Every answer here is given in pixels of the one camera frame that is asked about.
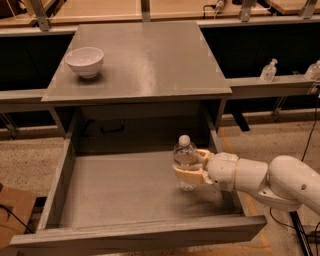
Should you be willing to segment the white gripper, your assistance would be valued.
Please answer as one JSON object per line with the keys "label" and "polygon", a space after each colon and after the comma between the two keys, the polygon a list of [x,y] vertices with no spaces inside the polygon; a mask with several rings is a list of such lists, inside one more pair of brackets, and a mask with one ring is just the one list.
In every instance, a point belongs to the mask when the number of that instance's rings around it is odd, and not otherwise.
{"label": "white gripper", "polygon": [[234,189],[234,176],[239,157],[231,153],[213,154],[207,149],[198,149],[198,160],[207,165],[207,171],[202,168],[198,170],[185,170],[173,167],[175,175],[182,181],[195,185],[214,185],[221,191],[231,192]]}

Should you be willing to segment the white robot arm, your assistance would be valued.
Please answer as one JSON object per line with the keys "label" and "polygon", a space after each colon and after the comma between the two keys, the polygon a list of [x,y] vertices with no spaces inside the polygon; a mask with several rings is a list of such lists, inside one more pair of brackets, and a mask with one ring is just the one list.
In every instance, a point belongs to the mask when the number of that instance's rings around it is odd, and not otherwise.
{"label": "white robot arm", "polygon": [[304,162],[281,155],[269,164],[231,153],[198,150],[200,162],[173,165],[176,176],[191,184],[241,191],[271,208],[292,212],[302,205],[320,215],[320,175]]}

